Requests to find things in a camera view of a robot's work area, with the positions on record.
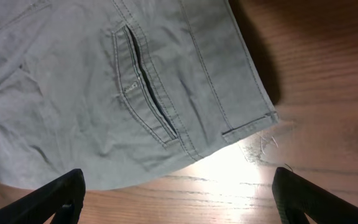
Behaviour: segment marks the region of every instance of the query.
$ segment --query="pocket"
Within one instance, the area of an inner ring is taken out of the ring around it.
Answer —
[[[0,31],[50,5],[50,0],[0,0]]]
[[[176,139],[175,128],[158,102],[152,81],[142,66],[132,31],[124,26],[114,33],[114,43],[118,84],[126,108],[159,141],[167,143]]]

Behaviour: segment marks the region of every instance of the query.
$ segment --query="gray fabric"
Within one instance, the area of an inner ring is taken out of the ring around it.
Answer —
[[[0,0],[0,181],[139,184],[277,122],[226,0]]]

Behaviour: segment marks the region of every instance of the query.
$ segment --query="folded clothing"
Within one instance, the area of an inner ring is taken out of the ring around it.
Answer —
[[[277,119],[226,0],[0,0],[4,184],[140,184]]]

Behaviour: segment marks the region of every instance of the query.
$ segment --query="wooden floor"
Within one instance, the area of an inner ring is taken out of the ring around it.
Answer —
[[[80,223],[266,223],[275,168],[358,206],[358,0],[232,8],[281,122],[148,184],[89,191]],[[0,207],[27,194],[0,185]]]

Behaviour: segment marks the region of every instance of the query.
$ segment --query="wood grain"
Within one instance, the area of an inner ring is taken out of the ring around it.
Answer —
[[[282,121],[171,175],[89,191],[80,223],[271,223],[277,166],[358,206],[358,0],[231,1]],[[29,191],[0,184],[0,207]]]

